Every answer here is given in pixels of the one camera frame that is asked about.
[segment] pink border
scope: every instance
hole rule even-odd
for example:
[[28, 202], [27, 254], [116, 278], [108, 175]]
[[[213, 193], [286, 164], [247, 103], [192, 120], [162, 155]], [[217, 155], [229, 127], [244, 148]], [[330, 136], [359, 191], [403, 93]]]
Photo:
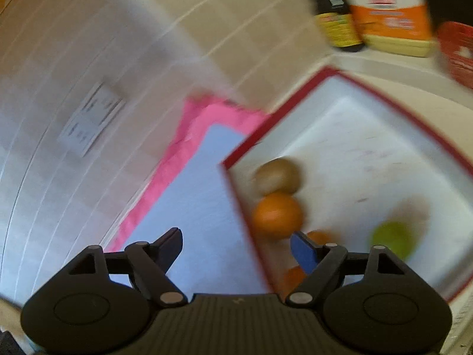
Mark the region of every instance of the pink border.
[[[264, 257], [262, 255], [261, 250], [259, 249], [258, 245], [256, 244], [255, 236], [252, 235], [251, 229], [248, 227], [248, 219], [247, 216], [243, 212], [243, 207], [241, 205], [241, 201], [238, 199], [236, 195], [235, 189], [232, 185], [232, 177], [230, 174], [230, 168], [241, 158], [243, 155], [248, 152], [255, 144], [258, 143], [261, 138], [263, 138], [271, 129], [279, 123], [289, 112], [291, 112], [301, 101], [306, 99], [307, 95], [314, 90], [318, 85], [322, 84], [325, 79], [332, 77], [332, 76], [339, 76], [345, 80], [352, 82], [353, 84], [365, 89], [366, 91], [370, 92], [375, 96], [379, 101], [382, 101], [385, 105], [399, 113], [399, 115], [405, 117], [408, 121], [410, 121], [415, 127], [423, 131], [429, 138], [435, 140], [439, 146], [448, 153], [453, 160], [457, 162], [459, 166], [461, 166], [470, 176], [473, 176], [473, 166], [471, 165], [470, 161], [453, 145], [451, 145], [447, 140], [445, 140], [439, 133], [437, 133], [434, 129], [430, 126], [425, 124], [419, 117], [414, 115], [413, 113], [409, 112], [403, 106], [399, 105], [396, 101], [392, 100], [388, 96], [385, 96], [383, 93], [373, 89], [372, 87], [359, 82], [347, 76], [346, 74], [340, 72], [339, 70], [332, 68], [332, 67], [324, 67], [321, 69], [312, 79], [310, 79], [305, 85], [299, 89], [296, 93], [294, 93], [276, 112], [271, 114], [246, 140], [243, 141], [223, 162], [222, 167], [226, 172], [227, 179], [230, 183], [231, 189], [235, 194], [235, 198], [237, 199], [237, 203], [239, 206], [239, 211], [245, 218], [245, 222], [247, 224], [247, 233], [250, 239], [253, 242], [253, 246], [257, 255], [259, 256], [259, 260], [261, 262], [261, 266], [263, 268], [264, 275], [266, 277], [266, 281], [272, 287], [274, 291], [277, 291], [275, 281], [270, 273], [269, 265], [265, 262]], [[473, 274], [470, 275], [468, 280], [459, 287], [456, 292], [453, 293], [448, 298], [448, 302], [452, 301], [455, 297], [457, 297], [463, 289], [473, 280]]]
[[122, 248], [153, 204], [197, 152], [210, 126], [221, 124], [243, 135], [248, 135], [266, 117], [267, 115], [262, 111], [252, 111], [235, 106], [221, 97], [207, 96], [199, 100], [187, 99], [174, 140], [167, 147], [150, 184], [141, 195], [138, 203], [120, 224], [106, 251], [113, 252]]

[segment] green apple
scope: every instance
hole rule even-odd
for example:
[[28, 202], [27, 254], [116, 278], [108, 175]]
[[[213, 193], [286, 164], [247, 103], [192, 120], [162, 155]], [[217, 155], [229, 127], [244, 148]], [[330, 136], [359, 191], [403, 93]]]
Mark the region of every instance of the green apple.
[[409, 226], [403, 222], [384, 222], [375, 228], [371, 245], [388, 247], [401, 260], [405, 260], [415, 248], [415, 240]]

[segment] blue mat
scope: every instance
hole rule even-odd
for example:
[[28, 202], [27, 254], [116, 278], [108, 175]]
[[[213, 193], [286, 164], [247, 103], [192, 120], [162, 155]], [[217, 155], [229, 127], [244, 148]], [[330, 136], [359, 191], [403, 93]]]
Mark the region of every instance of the blue mat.
[[[188, 298], [194, 293], [268, 291], [218, 166], [243, 138], [225, 126], [211, 126], [198, 151], [122, 247], [154, 241], [179, 227], [184, 248], [167, 274]], [[111, 278], [129, 285], [127, 276]]]

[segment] black bottle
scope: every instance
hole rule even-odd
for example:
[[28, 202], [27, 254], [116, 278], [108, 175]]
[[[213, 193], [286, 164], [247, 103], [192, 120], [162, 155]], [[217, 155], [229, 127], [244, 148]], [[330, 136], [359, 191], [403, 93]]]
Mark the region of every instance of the black bottle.
[[316, 0], [316, 20], [330, 44], [342, 51], [358, 52], [365, 46], [358, 35], [346, 0]]

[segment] white outlet plate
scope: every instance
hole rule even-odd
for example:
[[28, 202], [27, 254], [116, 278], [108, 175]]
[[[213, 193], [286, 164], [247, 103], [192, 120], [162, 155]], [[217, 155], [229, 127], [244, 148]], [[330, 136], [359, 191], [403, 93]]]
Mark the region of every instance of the white outlet plate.
[[68, 120], [58, 140], [70, 151], [84, 156], [124, 104], [107, 85], [95, 84]]

